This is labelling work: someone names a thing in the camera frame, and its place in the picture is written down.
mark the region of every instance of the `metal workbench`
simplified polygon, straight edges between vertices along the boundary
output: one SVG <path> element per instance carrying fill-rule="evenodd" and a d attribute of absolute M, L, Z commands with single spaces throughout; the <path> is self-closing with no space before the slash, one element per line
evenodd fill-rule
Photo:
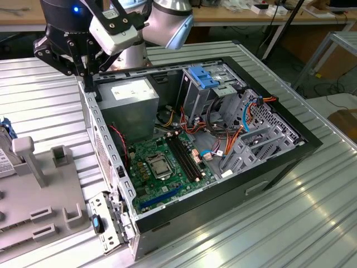
<path fill-rule="evenodd" d="M 232 42 L 148 50 L 154 64 L 232 56 L 324 145 L 273 189 L 133 264 L 127 247 L 104 257 L 89 228 L 9 261 L 23 267 L 355 267 L 356 146 L 249 51 Z M 0 111 L 35 153 L 73 150 L 85 200 L 105 189 L 85 132 L 78 87 L 37 59 L 0 61 Z"/>

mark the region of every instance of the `green circuit board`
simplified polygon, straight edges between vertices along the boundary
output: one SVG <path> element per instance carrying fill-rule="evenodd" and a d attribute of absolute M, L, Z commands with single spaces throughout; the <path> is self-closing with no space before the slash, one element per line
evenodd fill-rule
<path fill-rule="evenodd" d="M 194 159 L 191 150 L 195 147 L 187 134 L 183 132 L 178 135 L 178 138 L 187 148 L 187 155 Z M 202 178 L 199 181 L 192 179 L 190 181 L 166 141 L 165 137 L 160 137 L 135 143 L 128 148 L 128 151 L 131 152 L 129 154 L 131 157 L 130 179 L 137 194 L 133 205 L 138 214 L 161 206 L 194 190 L 207 188 L 216 182 L 216 178 L 204 162 L 195 163 L 201 174 L 204 174 Z M 158 173 L 169 175 L 158 179 Z M 170 197 L 162 199 L 165 194 L 170 195 Z M 147 201 L 156 198 L 160 201 L 143 206 Z"/>

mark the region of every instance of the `cpu socket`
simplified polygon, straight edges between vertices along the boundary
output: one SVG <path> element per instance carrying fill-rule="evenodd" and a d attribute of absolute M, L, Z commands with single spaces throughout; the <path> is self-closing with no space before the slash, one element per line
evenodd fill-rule
<path fill-rule="evenodd" d="M 173 174 L 168 160 L 164 154 L 157 154 L 146 158 L 147 164 L 150 166 L 154 176 L 158 180 L 169 179 Z"/>

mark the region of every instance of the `motherboard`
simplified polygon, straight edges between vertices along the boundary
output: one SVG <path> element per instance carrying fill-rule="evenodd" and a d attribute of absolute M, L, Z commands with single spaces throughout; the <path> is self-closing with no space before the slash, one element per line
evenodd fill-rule
<path fill-rule="evenodd" d="M 133 205 L 138 214 L 216 182 L 184 132 L 135 143 L 128 151 L 130 178 L 137 193 Z"/>

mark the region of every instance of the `ram slot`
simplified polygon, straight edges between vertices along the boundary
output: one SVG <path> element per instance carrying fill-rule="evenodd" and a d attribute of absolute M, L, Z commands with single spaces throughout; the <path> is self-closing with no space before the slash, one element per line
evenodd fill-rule
<path fill-rule="evenodd" d="M 168 138 L 166 140 L 166 143 L 170 148 L 170 150 L 172 151 L 174 157 L 176 158 L 176 160 L 184 170 L 189 181 L 193 183 L 196 181 L 197 178 L 201 179 L 202 175 L 200 171 L 198 170 L 193 159 L 186 152 L 185 148 L 181 144 L 180 139 L 178 139 L 177 137 Z"/>

